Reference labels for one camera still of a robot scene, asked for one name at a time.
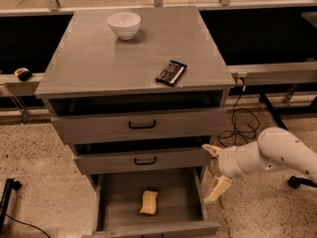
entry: cabinet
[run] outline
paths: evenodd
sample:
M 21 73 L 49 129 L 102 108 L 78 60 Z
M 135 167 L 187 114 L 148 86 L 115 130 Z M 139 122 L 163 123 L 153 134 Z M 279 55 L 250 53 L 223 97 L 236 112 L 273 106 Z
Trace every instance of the cabinet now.
M 219 133 L 234 80 L 195 7 L 125 10 L 142 17 L 130 41 L 106 24 L 121 11 L 76 11 L 36 92 L 96 190 L 85 237 L 212 235 L 201 145 Z M 176 87 L 155 81 L 169 60 L 188 64 Z M 158 191 L 154 216 L 139 213 L 146 189 Z

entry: speckled floor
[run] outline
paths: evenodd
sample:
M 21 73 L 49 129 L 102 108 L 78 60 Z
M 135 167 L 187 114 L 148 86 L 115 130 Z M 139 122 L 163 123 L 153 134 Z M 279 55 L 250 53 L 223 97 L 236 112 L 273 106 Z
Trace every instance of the speckled floor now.
M 232 126 L 234 101 L 228 100 L 224 130 Z M 250 108 L 259 117 L 258 132 L 275 125 L 256 98 L 243 98 L 238 107 Z M 52 238 L 91 234 L 94 189 L 79 173 L 71 150 L 62 144 L 52 124 L 42 117 L 21 125 L 19 115 L 1 115 L 0 185 L 4 186 L 6 178 L 15 178 L 23 185 L 20 190 L 13 191 L 8 213 L 39 226 Z M 242 125 L 255 123 L 244 112 L 237 119 Z M 317 151 L 317 118 L 293 118 L 284 122 L 289 131 Z M 202 183 L 204 192 L 212 176 L 218 173 L 216 161 L 211 166 L 213 174 L 206 172 Z M 217 234 L 212 237 L 317 237 L 317 189 L 289 187 L 287 180 L 292 175 L 298 173 L 284 170 L 236 180 L 220 200 L 207 206 L 209 218 L 220 223 Z M 1 237 L 46 236 L 34 228 L 6 220 Z

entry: bottom drawer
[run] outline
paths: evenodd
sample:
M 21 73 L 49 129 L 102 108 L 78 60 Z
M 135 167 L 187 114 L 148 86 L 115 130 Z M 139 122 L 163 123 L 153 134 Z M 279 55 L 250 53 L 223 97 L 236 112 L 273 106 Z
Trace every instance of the bottom drawer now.
M 146 190 L 158 191 L 155 215 L 140 213 Z M 92 235 L 110 237 L 196 237 L 213 235 L 195 168 L 100 175 Z

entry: gray table surface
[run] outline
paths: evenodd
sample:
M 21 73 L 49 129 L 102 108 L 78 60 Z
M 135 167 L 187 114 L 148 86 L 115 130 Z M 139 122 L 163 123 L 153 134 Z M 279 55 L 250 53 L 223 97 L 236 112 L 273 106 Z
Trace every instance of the gray table surface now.
M 118 39 L 107 24 L 109 16 L 122 11 L 142 18 L 129 41 Z M 188 65 L 176 87 L 155 80 L 170 60 Z M 196 7 L 100 9 L 74 13 L 36 94 L 170 92 L 233 84 Z

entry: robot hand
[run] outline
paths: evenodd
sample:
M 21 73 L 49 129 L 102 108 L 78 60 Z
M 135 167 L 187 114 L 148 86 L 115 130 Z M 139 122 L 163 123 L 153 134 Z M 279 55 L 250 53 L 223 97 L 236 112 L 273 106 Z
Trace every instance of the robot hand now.
M 219 178 L 214 178 L 205 202 L 215 201 L 233 182 L 233 179 L 252 172 L 273 172 L 291 168 L 317 183 L 317 153 L 286 130 L 271 127 L 263 130 L 257 141 L 241 147 L 220 149 L 203 145 L 218 159 Z

